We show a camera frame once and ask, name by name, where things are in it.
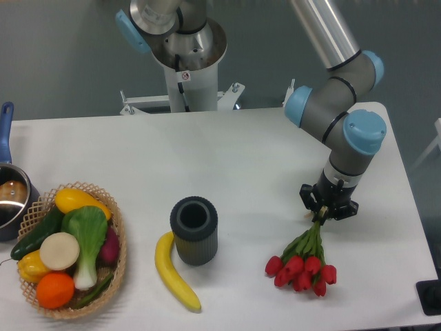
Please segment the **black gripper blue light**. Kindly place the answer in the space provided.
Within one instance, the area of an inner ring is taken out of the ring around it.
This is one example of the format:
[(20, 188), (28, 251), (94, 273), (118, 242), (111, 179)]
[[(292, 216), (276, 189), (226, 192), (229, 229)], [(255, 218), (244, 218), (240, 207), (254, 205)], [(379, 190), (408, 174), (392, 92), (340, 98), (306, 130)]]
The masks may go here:
[(313, 213), (313, 222), (319, 221), (319, 212), (325, 205), (328, 207), (325, 219), (340, 221), (357, 215), (359, 204), (351, 200), (356, 186), (344, 187), (344, 182), (339, 180), (332, 183), (325, 175), (321, 175), (315, 185), (302, 184), (300, 198), (306, 209)]

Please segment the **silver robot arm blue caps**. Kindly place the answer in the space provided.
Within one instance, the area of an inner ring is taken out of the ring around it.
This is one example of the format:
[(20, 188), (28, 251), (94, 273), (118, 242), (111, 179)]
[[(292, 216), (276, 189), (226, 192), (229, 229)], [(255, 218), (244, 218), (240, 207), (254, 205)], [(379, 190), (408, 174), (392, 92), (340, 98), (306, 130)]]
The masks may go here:
[[(333, 1), (291, 7), (329, 73), (321, 88), (296, 88), (283, 104), (293, 124), (331, 151), (317, 183), (303, 185), (300, 197), (315, 221), (346, 219), (358, 211), (352, 193), (387, 133), (380, 115), (355, 109), (382, 79), (384, 65), (360, 49)], [(218, 63), (227, 40), (205, 1), (132, 1), (115, 21), (135, 50), (152, 53), (162, 66), (172, 112), (220, 110)]]

